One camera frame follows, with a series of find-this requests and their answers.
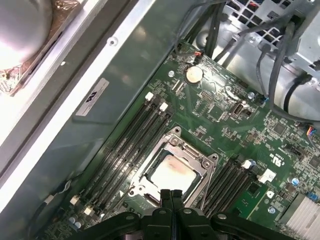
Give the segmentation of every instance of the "sticker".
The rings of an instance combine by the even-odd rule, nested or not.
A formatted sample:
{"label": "sticker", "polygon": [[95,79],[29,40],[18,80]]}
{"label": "sticker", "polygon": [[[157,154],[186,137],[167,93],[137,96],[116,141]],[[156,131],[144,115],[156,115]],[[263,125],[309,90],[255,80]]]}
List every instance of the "sticker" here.
{"label": "sticker", "polygon": [[95,105],[96,101],[104,92],[104,90],[108,87],[108,85],[109,85],[109,81],[107,81],[104,78],[101,78],[75,115],[82,116],[82,117],[87,116],[89,111]]}

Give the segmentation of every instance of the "wire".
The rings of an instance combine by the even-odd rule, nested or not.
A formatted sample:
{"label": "wire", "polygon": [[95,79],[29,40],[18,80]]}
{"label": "wire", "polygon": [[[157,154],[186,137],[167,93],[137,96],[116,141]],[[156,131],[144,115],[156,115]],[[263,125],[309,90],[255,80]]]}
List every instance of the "wire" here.
{"label": "wire", "polygon": [[213,16],[210,24],[210,31],[207,37],[205,48],[204,48],[204,52],[209,58],[212,58],[214,50],[217,46],[220,22],[222,19],[222,14],[225,6],[226,6],[225,2],[220,3],[215,6],[215,9],[213,12]]}
{"label": "wire", "polygon": [[265,58],[267,53],[270,52],[270,50],[271,50],[271,47],[270,47],[269,44],[263,45],[263,47],[261,49],[261,55],[260,55],[258,61],[256,62],[256,68],[255,68],[256,78],[258,79],[258,82],[260,84],[262,93],[263,93],[265,98],[268,97],[268,94],[267,94],[266,88],[264,86],[264,82],[262,80],[262,77],[261,77],[261,62]]}
{"label": "wire", "polygon": [[302,76],[298,76],[293,80],[293,85],[289,88],[288,92],[285,95],[284,102],[283,102],[283,110],[287,113],[289,112],[289,103],[290,98],[294,91],[297,89],[297,87],[306,84],[312,79],[312,76],[309,74],[304,74]]}
{"label": "wire", "polygon": [[29,221],[27,228],[26,228],[26,233],[25,233],[25,240],[31,240],[33,237],[33,230],[34,230],[34,225],[36,224],[40,214],[43,212],[43,210],[46,208],[46,206],[57,196],[61,195],[65,192],[67,192],[70,189],[71,182],[74,181],[75,179],[79,178],[83,172],[78,174],[77,176],[67,179],[64,182],[62,182],[57,189],[54,191],[54,193],[50,194],[35,210],[31,220]]}
{"label": "wire", "polygon": [[306,131],[306,136],[309,140],[309,142],[311,143],[311,145],[314,147],[314,149],[318,152],[320,152],[320,148],[316,145],[316,143],[314,142],[314,140],[312,139],[312,135],[314,133],[316,133],[316,129],[313,128],[312,126],[309,126],[308,131]]}
{"label": "wire", "polygon": [[207,1],[207,2],[203,2],[203,3],[197,3],[197,4],[193,4],[189,9],[188,11],[186,12],[186,14],[184,15],[178,29],[177,29],[177,32],[176,32],[176,35],[175,35],[175,40],[174,40],[174,51],[175,51],[175,55],[177,56],[182,56],[182,57],[189,57],[189,56],[194,56],[195,53],[194,52],[190,52],[190,53],[180,53],[179,51],[179,47],[178,47],[178,44],[181,40],[181,35],[182,35],[182,32],[183,32],[183,29],[184,29],[184,25],[188,19],[188,17],[190,16],[191,12],[196,9],[196,8],[199,8],[199,7],[209,7],[211,5],[215,5],[215,4],[220,4],[220,3],[225,3],[225,2],[228,2],[229,0],[210,0],[210,1]]}
{"label": "wire", "polygon": [[295,30],[295,24],[293,22],[290,22],[286,29],[285,29],[285,34],[283,36],[283,39],[281,41],[281,46],[279,48],[278,54],[275,58],[274,65],[272,68],[272,72],[270,75],[270,80],[269,80],[269,106],[270,109],[278,114],[279,116],[292,120],[292,121],[297,121],[301,123],[307,123],[307,124],[319,124],[320,120],[312,120],[312,119],[307,119],[307,118],[302,118],[298,116],[293,116],[291,114],[288,114],[287,112],[283,111],[282,109],[278,108],[275,105],[275,95],[276,95],[276,87],[277,87],[277,82],[278,82],[278,77],[280,73],[280,69],[282,66],[282,62],[285,58],[285,54],[288,48],[288,45],[290,41],[292,40],[293,34]]}
{"label": "wire", "polygon": [[307,136],[311,136],[313,133],[315,133],[317,130],[313,128],[312,126],[309,126],[308,131],[306,131]]}
{"label": "wire", "polygon": [[28,223],[28,226],[26,228],[26,236],[25,236],[25,240],[31,240],[32,239],[32,235],[33,235],[33,227],[36,224],[36,221],[39,217],[39,215],[43,212],[43,210],[45,209],[45,207],[48,204],[46,202],[42,202],[40,204],[40,206],[38,206],[38,208],[35,210],[31,220]]}
{"label": "wire", "polygon": [[198,21],[193,25],[191,30],[185,36],[185,40],[188,41],[188,43],[192,44],[194,42],[201,28],[208,21],[209,17],[213,14],[214,10],[215,10],[215,6],[214,5],[210,6],[205,10],[205,12],[201,15],[201,17],[199,17]]}
{"label": "wire", "polygon": [[[263,30],[268,30],[270,28],[284,26],[284,25],[286,25],[286,23],[288,22],[288,20],[291,18],[292,15],[293,15],[293,13],[290,12],[290,13],[288,13],[280,18],[277,18],[275,20],[264,22],[261,25],[245,29],[245,30],[239,32],[237,35],[238,35],[238,37],[243,37],[246,34],[255,33],[255,32],[259,32],[259,31],[263,31]],[[229,52],[229,50],[234,46],[234,44],[236,42],[237,42],[237,40],[232,38],[227,43],[227,45],[224,47],[224,49],[218,54],[218,56],[215,57],[214,61],[219,62],[227,54],[227,52]]]}

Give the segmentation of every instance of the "logo on sticker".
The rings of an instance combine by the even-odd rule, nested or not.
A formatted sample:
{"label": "logo on sticker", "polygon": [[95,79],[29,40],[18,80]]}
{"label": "logo on sticker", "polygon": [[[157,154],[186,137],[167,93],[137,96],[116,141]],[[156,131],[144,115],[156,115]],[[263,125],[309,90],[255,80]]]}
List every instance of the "logo on sticker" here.
{"label": "logo on sticker", "polygon": [[97,94],[97,91],[94,91],[90,94],[90,96],[86,99],[86,103],[89,103],[92,101],[92,99],[94,99],[95,95]]}

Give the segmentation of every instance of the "cpu socket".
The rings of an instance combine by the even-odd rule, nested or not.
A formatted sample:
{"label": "cpu socket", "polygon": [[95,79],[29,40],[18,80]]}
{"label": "cpu socket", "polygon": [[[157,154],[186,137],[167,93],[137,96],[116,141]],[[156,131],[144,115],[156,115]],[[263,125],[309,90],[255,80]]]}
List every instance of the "cpu socket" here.
{"label": "cpu socket", "polygon": [[186,207],[208,187],[219,156],[205,156],[180,137],[175,127],[163,135],[134,175],[129,196],[141,195],[151,204],[160,203],[160,190],[182,190]]}

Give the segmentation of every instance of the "ram slot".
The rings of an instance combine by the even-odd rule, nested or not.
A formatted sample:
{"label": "ram slot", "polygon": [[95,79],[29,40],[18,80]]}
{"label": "ram slot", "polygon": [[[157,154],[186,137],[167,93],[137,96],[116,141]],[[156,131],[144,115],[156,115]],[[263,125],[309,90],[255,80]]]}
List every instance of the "ram slot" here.
{"label": "ram slot", "polygon": [[117,162],[112,161],[111,158],[122,151],[126,150],[128,143],[134,138],[135,133],[139,130],[140,126],[146,119],[152,114],[152,107],[149,103],[145,103],[138,110],[137,114],[133,117],[133,120],[128,124],[125,130],[122,132],[117,141],[112,145],[111,149],[106,153],[106,156],[101,161],[100,165],[96,168],[95,173],[92,175],[88,187],[82,194],[82,197],[91,198],[92,193],[101,183],[104,182],[104,176],[109,172],[110,169],[114,168]]}
{"label": "ram slot", "polygon": [[170,115],[166,114],[165,117],[161,117],[161,121],[158,127],[151,125],[151,127],[155,128],[155,130],[153,131],[153,134],[149,135],[148,141],[146,141],[146,144],[144,145],[144,147],[139,150],[138,155],[134,158],[134,161],[130,164],[130,166],[125,171],[125,173],[120,177],[120,179],[116,182],[114,187],[112,187],[110,191],[105,193],[99,205],[100,209],[103,209],[108,205],[108,203],[115,196],[119,188],[124,184],[125,180],[128,179],[134,167],[141,161],[141,158],[146,153],[147,148],[150,147],[151,143],[154,143],[157,140],[158,136],[160,136],[163,133],[169,121],[169,118],[170,118]]}
{"label": "ram slot", "polygon": [[144,124],[144,126],[140,128],[140,131],[135,134],[133,140],[130,141],[129,145],[125,149],[125,152],[123,154],[117,154],[117,156],[113,159],[113,161],[115,163],[119,163],[119,165],[116,167],[116,170],[112,172],[112,174],[106,175],[105,181],[96,191],[94,200],[92,201],[93,204],[96,204],[101,195],[103,195],[106,189],[110,187],[110,184],[114,181],[114,178],[117,178],[121,174],[125,166],[129,163],[130,159],[139,149],[141,141],[149,133],[149,129],[153,124],[156,123],[157,120],[158,114],[154,111],[148,121]]}
{"label": "ram slot", "polygon": [[229,160],[209,186],[203,209],[205,216],[210,218],[217,212],[227,211],[252,181],[248,171]]}

